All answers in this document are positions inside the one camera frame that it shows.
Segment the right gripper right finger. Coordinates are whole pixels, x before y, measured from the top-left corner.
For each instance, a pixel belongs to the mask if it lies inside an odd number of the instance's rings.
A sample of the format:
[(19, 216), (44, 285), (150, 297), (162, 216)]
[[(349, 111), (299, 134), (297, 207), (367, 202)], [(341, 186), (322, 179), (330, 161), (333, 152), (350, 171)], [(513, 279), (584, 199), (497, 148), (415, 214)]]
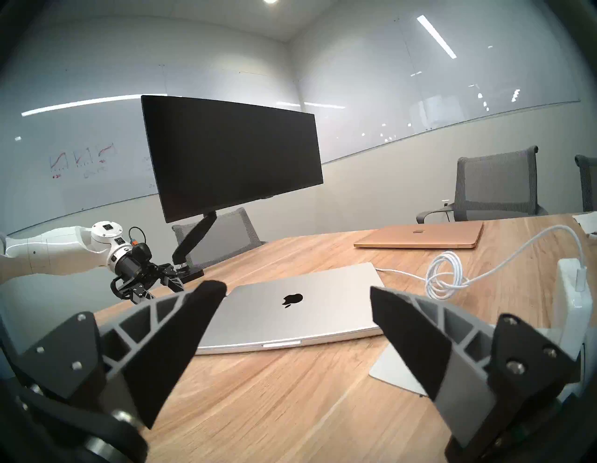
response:
[(558, 411), (576, 361), (515, 314), (495, 326), (434, 299), (370, 288), (372, 319), (451, 431), (447, 448), (507, 448)]

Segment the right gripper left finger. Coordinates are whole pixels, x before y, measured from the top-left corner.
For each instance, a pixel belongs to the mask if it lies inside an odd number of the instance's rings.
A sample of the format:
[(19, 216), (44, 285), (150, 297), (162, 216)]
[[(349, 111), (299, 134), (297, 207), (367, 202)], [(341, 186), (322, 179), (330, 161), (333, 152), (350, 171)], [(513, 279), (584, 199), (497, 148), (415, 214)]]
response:
[(24, 386), (77, 409), (129, 413), (153, 427), (226, 296), (221, 281), (151, 299), (98, 327), (94, 315), (67, 319), (22, 353), (14, 372)]

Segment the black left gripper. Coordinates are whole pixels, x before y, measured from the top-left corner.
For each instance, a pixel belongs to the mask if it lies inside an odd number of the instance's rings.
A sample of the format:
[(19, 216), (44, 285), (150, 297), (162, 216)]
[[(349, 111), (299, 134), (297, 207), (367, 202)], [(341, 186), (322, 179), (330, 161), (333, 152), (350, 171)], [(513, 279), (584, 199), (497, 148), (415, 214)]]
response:
[(114, 295), (131, 299), (133, 304), (154, 299), (149, 289), (161, 280), (161, 285), (173, 292), (184, 292), (184, 285), (172, 264), (156, 265), (150, 261), (138, 263), (130, 255), (123, 255), (115, 264)]

